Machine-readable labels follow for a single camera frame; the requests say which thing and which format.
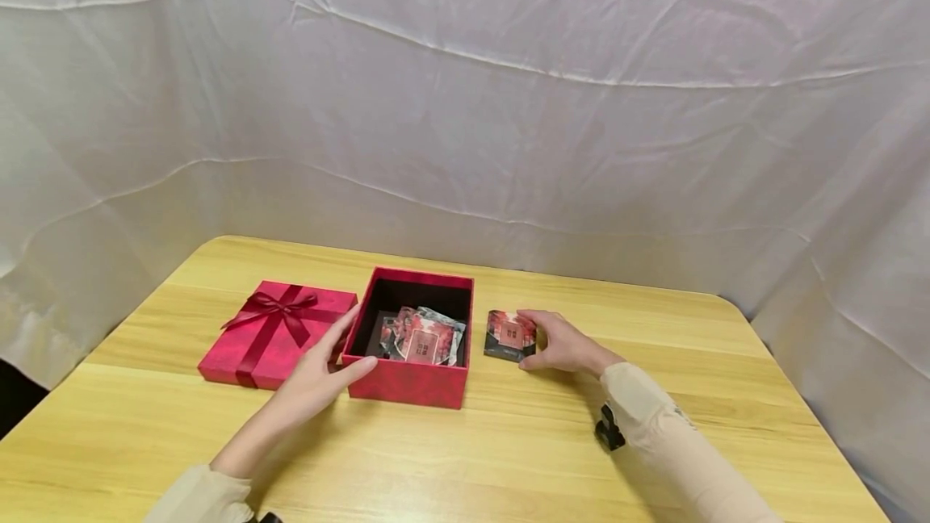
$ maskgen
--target person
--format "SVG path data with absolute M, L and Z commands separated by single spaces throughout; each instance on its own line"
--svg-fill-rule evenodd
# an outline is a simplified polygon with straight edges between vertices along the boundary
M 153 506 L 146 523 L 253 521 L 245 498 L 262 458 L 378 363 L 377 358 L 363 358 L 329 372 L 330 354 L 358 310 L 356 305 L 304 354 L 287 381 L 235 433 L 213 462 L 180 475 Z M 555 368 L 598 378 L 626 443 L 677 492 L 681 504 L 696 521 L 781 521 L 644 371 L 597 344 L 558 313 L 521 310 L 518 314 L 535 322 L 548 338 L 548 345 L 522 360 L 520 368 Z

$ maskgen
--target red gift box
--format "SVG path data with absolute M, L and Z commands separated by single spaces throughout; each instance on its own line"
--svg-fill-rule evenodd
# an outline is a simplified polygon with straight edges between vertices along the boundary
M 276 390 L 300 355 L 356 303 L 355 293 L 262 281 L 197 370 L 210 382 Z
M 365 356 L 379 356 L 380 327 L 385 316 L 400 308 L 424 307 L 466 324 L 455 366 L 380 359 L 366 377 L 349 386 L 349 396 L 406 402 L 421 406 L 461 408 L 471 351 L 471 297 L 475 280 L 445 274 L 375 268 L 368 283 L 362 310 L 346 339 L 342 363 L 349 365 Z

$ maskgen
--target table surface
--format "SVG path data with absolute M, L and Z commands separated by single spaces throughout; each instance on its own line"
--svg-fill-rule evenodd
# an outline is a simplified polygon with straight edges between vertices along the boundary
M 580 376 L 483 356 L 489 309 L 556 310 L 642 366 L 785 521 L 887 521 L 723 299 L 240 236 L 204 244 L 0 441 L 5 521 L 140 521 L 269 392 L 207 383 L 203 353 L 264 278 L 365 293 L 374 266 L 475 278 L 461 411 L 342 395 L 275 451 L 262 512 L 299 521 L 681 521 L 628 449 L 593 437 Z

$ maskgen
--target small package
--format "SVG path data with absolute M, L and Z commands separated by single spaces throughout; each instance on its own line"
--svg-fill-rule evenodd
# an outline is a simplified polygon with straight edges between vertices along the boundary
M 382 357 L 454 366 L 465 324 L 429 308 L 401 308 L 381 320 Z
M 488 334 L 484 354 L 492 358 L 521 362 L 536 353 L 536 324 L 507 311 L 488 312 Z

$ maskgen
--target sleeve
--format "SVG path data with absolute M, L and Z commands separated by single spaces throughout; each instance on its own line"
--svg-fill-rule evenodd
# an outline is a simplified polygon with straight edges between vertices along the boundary
M 626 443 L 702 523 L 781 523 L 765 500 L 699 433 L 672 397 L 630 363 L 601 376 Z
M 215 473 L 206 464 L 180 475 L 158 500 L 145 523 L 245 523 L 252 509 L 245 504 L 251 481 Z

